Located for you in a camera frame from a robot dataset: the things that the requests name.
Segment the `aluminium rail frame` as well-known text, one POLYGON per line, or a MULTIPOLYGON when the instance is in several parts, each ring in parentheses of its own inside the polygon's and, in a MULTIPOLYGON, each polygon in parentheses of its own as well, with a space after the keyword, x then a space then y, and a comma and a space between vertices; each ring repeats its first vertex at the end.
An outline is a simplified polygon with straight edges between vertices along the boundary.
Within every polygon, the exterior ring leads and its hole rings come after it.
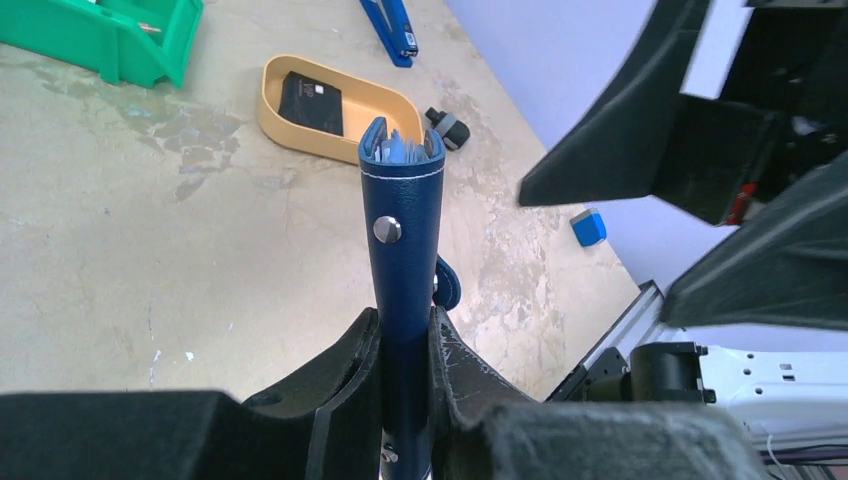
POLYGON ((584 400, 592 383, 618 378, 628 370, 630 354, 636 347, 661 339, 664 328, 657 315, 664 300, 662 290, 653 280, 641 284, 639 289, 635 299, 559 383, 546 402, 584 400))

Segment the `blue stapler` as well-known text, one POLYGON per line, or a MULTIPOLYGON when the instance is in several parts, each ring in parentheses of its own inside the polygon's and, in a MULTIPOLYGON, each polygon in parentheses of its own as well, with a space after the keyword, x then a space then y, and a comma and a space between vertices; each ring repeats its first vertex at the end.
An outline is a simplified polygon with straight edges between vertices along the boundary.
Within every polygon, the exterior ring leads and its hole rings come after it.
POLYGON ((399 68, 411 68, 419 45, 402 0, 361 0, 360 4, 388 53, 399 68))

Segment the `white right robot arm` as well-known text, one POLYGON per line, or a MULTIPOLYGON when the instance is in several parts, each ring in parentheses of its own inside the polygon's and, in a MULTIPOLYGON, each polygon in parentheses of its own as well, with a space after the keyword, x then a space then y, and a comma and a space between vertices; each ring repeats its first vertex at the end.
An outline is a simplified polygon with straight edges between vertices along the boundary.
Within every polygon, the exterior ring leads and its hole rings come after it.
POLYGON ((721 409, 772 465, 847 461, 847 354, 685 340, 694 327, 847 327, 847 5, 751 1, 720 94, 686 94, 705 1, 659 1, 616 76, 522 179, 518 202, 653 195, 734 232, 629 308, 554 401, 721 409))

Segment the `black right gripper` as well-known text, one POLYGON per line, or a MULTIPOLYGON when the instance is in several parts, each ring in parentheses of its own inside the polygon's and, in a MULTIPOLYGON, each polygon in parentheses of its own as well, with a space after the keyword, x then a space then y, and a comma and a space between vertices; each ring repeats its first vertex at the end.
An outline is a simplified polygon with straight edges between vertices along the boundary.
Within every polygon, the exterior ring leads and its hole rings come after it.
POLYGON ((656 2, 615 77, 522 178, 517 201, 631 199, 652 188, 706 223, 740 225, 772 200, 669 287, 660 322, 844 331, 847 4, 748 5, 724 86, 706 99, 680 88, 709 2, 656 2))

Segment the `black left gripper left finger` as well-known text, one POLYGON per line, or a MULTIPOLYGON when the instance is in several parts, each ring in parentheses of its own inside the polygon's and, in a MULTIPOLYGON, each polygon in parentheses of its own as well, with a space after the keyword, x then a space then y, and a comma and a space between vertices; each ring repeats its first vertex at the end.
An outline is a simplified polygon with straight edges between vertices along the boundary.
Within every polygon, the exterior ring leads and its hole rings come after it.
POLYGON ((330 347, 243 405, 273 418, 268 479, 375 479, 381 428, 377 311, 364 309, 330 347))

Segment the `tan oval tray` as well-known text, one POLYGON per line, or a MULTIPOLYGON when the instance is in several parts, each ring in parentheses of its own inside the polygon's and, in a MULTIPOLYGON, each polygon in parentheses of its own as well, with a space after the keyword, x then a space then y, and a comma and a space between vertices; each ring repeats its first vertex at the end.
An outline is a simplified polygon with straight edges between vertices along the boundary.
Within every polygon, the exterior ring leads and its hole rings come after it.
POLYGON ((356 165, 358 145, 377 117, 408 140, 423 141, 424 127, 414 104, 401 93, 295 55, 278 55, 263 68, 257 122, 274 143, 303 153, 356 165), (340 89, 344 135, 336 136, 296 125, 278 115, 283 79, 297 72, 340 89))

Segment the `small black marker cap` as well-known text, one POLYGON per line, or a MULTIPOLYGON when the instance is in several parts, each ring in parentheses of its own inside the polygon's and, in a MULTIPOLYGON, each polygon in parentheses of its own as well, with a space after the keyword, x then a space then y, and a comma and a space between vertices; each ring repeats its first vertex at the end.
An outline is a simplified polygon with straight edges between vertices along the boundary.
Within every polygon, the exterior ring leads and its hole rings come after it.
POLYGON ((447 149, 451 151, 459 150, 469 140, 470 130, 468 126, 453 113, 428 108, 425 116, 432 128, 442 138, 447 149))

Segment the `navy blue card holder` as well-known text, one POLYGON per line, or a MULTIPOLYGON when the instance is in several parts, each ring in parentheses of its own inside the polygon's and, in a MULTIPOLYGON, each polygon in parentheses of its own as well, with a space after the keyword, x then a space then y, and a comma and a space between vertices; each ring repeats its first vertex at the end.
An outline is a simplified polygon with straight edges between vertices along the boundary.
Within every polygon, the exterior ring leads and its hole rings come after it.
POLYGON ((438 256, 446 149, 433 130, 420 142, 407 140, 377 117, 357 153, 382 331, 381 474, 425 479, 430 314, 438 287, 456 285, 438 256))

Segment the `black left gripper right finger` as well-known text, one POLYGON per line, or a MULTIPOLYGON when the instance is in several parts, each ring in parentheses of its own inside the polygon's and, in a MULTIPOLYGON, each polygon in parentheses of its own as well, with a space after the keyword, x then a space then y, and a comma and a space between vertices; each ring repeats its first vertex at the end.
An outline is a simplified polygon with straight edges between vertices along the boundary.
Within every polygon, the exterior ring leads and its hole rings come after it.
POLYGON ((442 307, 431 309, 427 347, 432 477, 494 478, 498 450, 489 417, 536 401, 467 345, 442 307))

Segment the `green plastic bin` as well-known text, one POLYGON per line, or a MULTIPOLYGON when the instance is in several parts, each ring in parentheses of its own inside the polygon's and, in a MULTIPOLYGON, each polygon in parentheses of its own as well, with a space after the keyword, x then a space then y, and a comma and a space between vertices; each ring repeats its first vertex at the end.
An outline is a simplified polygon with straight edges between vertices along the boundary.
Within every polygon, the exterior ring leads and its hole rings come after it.
POLYGON ((1 42, 99 74, 108 83, 180 88, 201 1, 3 1, 1 42))

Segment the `black credit card stack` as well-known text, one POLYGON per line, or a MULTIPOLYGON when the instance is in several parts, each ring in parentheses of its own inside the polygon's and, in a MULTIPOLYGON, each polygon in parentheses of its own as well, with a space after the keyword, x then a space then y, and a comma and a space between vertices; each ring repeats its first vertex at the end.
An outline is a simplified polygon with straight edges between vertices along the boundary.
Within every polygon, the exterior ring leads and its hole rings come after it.
POLYGON ((283 79, 277 113, 302 127, 344 135, 341 90, 294 71, 283 79))

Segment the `small blue object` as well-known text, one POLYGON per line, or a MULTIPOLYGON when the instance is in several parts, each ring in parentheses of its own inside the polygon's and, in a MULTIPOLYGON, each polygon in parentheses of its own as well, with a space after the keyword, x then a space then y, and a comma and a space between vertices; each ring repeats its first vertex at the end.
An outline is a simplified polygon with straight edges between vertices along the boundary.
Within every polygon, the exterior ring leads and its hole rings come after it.
POLYGON ((591 247, 607 239, 606 226, 596 208, 588 208, 572 217, 570 225, 581 247, 591 247))

